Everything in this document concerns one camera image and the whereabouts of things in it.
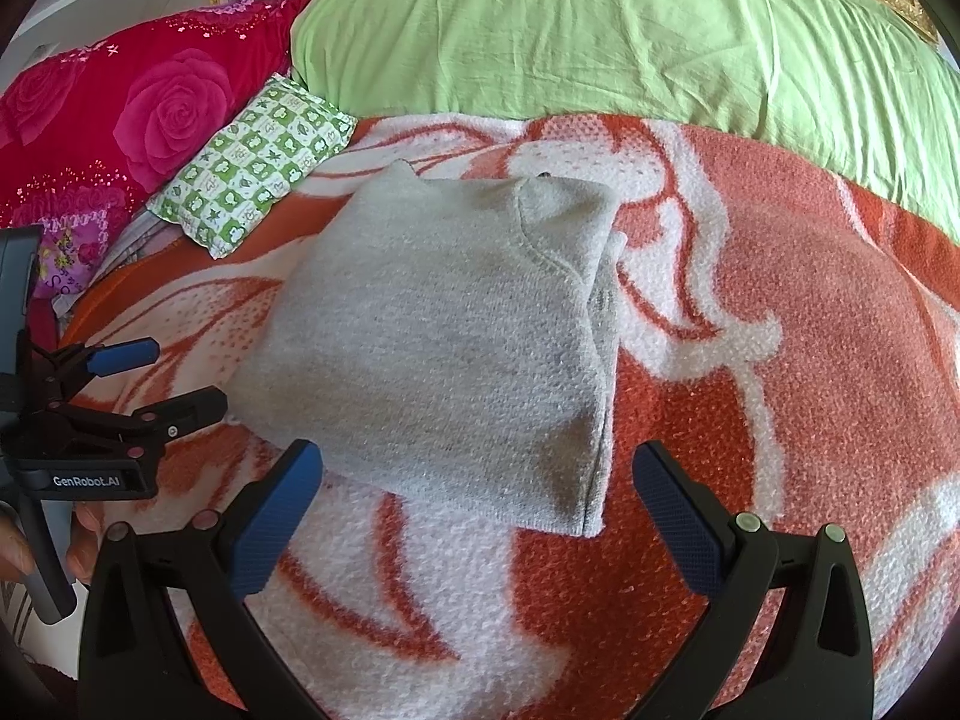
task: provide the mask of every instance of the blue gripper pad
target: blue gripper pad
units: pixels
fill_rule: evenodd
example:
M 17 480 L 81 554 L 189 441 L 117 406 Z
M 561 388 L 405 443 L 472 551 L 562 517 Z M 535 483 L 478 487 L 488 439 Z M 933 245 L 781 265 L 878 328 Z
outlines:
M 274 471 L 282 474 L 280 480 L 271 478 Z M 274 470 L 258 482 L 273 483 L 274 487 L 232 540 L 227 558 L 229 584 L 237 598 L 264 589 L 280 554 L 320 489 L 322 478 L 323 460 L 317 445 L 298 440 L 287 448 Z
M 152 365 L 159 358 L 160 344 L 152 338 L 140 338 L 97 349 L 86 361 L 86 370 L 94 376 L 112 376 L 124 370 Z
M 637 447 L 634 455 L 634 487 L 686 586 L 707 598 L 719 595 L 724 584 L 722 545 L 664 461 L 648 445 Z

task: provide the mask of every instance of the green pillow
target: green pillow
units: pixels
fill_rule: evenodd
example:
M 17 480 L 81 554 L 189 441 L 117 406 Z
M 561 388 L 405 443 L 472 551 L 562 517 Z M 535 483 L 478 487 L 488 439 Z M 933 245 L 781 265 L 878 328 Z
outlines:
M 590 111 L 701 124 L 960 242 L 960 74 L 876 0 L 313 0 L 296 72 L 354 116 Z
M 276 74 L 147 208 L 214 259 L 234 251 L 291 187 L 342 151 L 356 119 Z

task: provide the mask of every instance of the red and white blanket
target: red and white blanket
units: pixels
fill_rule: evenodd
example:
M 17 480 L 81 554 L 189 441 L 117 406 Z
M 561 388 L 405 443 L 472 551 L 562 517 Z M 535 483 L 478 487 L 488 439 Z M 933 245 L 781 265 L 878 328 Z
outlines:
M 227 381 L 312 237 L 400 158 L 427 177 L 551 172 L 622 194 L 629 309 L 606 528 L 518 531 L 328 474 L 248 599 L 318 702 L 342 720 L 622 717 L 703 609 L 632 490 L 632 452 L 655 437 L 731 511 L 797 533 L 843 525 L 885 712 L 960 605 L 960 250 L 786 151 L 623 117 L 364 122 L 232 257 L 181 240 L 80 302 L 66 341 L 150 335 L 163 349 L 153 367 L 96 381 L 88 400 L 131 410 Z M 172 446 L 157 499 L 111 505 L 107 521 L 179 527 L 275 456 L 221 424 Z

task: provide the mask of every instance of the red floral pillow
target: red floral pillow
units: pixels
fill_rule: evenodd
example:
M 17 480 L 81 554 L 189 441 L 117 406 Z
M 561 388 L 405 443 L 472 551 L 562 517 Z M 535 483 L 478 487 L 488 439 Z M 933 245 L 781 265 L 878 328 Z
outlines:
M 23 71 L 0 98 L 0 227 L 42 223 L 35 296 L 75 293 L 147 198 L 290 66 L 309 0 L 141 23 Z

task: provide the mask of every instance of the wrinkled green fabric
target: wrinkled green fabric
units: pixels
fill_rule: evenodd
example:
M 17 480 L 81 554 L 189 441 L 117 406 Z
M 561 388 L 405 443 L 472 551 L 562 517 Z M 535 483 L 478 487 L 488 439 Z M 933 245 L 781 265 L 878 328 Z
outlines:
M 789 148 L 960 242 L 960 76 L 874 0 L 314 0 L 296 71 L 358 117 L 576 111 Z

